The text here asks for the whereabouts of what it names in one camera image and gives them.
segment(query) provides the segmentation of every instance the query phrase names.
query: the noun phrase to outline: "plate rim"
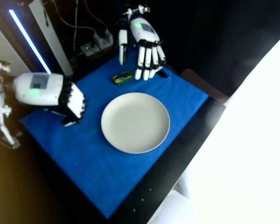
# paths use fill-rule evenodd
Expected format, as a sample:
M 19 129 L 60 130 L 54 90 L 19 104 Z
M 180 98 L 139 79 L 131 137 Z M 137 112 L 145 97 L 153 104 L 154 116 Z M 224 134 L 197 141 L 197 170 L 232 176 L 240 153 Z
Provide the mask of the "plate rim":
M 155 98 L 155 99 L 162 105 L 162 107 L 165 109 L 166 114 L 167 114 L 167 118 L 168 118 L 168 130 L 167 130 L 167 132 L 166 132 L 166 134 L 165 134 L 163 140 L 162 140 L 157 146 L 155 146 L 154 148 L 149 149 L 149 150 L 144 151 L 144 152 L 127 152 L 127 151 L 121 150 L 121 149 L 119 149 L 119 148 L 116 148 L 116 147 L 108 140 L 108 138 L 106 137 L 106 134 L 105 134 L 105 132 L 104 132 L 104 130 L 103 130 L 103 125 L 102 125 L 102 123 L 103 123 L 103 116 L 104 116 L 104 114 L 105 114 L 105 112 L 106 112 L 106 109 L 107 109 L 107 107 L 108 107 L 113 101 L 115 101 L 117 98 L 120 98 L 120 97 L 122 97 L 122 96 L 124 96 L 124 95 L 135 94 L 135 93 L 140 93 L 140 94 L 147 95 L 147 96 L 149 96 L 149 97 Z M 124 153 L 129 153 L 129 154 L 143 154 L 143 153 L 148 153 L 148 152 L 150 152 L 150 151 L 156 149 L 156 148 L 157 148 L 158 146 L 160 146 L 160 145 L 165 141 L 165 139 L 167 138 L 167 136 L 168 136 L 168 134 L 169 134 L 169 131 L 170 131 L 170 126 L 171 126 L 170 115 L 169 115 L 169 112 L 168 112 L 167 108 L 165 107 L 165 105 L 164 105 L 158 98 L 156 98 L 156 97 L 154 97 L 154 96 L 152 96 L 152 95 L 149 95 L 149 94 L 147 94 L 147 93 L 143 93 L 143 92 L 127 92 L 127 93 L 124 93 L 124 94 L 121 94 L 121 95 L 115 97 L 113 100 L 111 100 L 111 101 L 106 105 L 106 107 L 105 107 L 104 110 L 103 110 L 102 116 L 101 116 L 101 130 L 102 130 L 102 132 L 103 132 L 104 138 L 105 138 L 105 139 L 107 140 L 107 142 L 108 142 L 110 145 L 112 145 L 115 149 L 117 149 L 117 150 L 119 150 L 119 151 L 121 151 L 121 152 L 124 152 Z

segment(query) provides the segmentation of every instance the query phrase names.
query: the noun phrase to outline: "white plate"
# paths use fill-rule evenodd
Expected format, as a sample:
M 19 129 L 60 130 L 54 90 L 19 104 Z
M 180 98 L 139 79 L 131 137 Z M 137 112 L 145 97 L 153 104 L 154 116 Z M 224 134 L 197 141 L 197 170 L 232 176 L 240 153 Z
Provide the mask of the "white plate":
M 165 140 L 170 117 L 158 99 L 131 92 L 116 97 L 106 106 L 101 127 L 108 142 L 120 151 L 146 153 Z

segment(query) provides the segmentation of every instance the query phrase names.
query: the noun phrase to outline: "power strip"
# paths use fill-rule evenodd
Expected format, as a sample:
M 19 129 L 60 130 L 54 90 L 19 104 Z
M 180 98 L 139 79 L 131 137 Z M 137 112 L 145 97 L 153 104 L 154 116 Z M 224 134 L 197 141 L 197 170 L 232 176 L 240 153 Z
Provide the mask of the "power strip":
M 104 50 L 113 45 L 113 36 L 112 34 L 106 30 L 105 37 L 101 38 L 99 35 L 94 35 L 93 39 L 95 42 L 94 47 L 91 47 L 91 43 L 84 44 L 80 47 L 82 52 L 88 57 L 98 53 L 101 50 Z

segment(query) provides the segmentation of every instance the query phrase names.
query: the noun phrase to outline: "green toy car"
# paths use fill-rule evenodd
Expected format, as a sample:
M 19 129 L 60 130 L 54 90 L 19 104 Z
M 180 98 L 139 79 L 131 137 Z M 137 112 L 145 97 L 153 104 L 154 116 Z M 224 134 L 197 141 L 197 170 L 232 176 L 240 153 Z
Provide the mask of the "green toy car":
M 124 71 L 118 75 L 115 75 L 112 77 L 112 81 L 118 85 L 131 80 L 133 78 L 133 75 L 130 71 Z

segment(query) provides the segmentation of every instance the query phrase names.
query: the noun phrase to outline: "black curtain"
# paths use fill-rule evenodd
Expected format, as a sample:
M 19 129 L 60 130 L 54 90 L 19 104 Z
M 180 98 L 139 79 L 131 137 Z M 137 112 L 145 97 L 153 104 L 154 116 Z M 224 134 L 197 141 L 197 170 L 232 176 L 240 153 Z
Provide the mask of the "black curtain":
M 231 95 L 280 39 L 280 0 L 149 1 L 167 62 Z

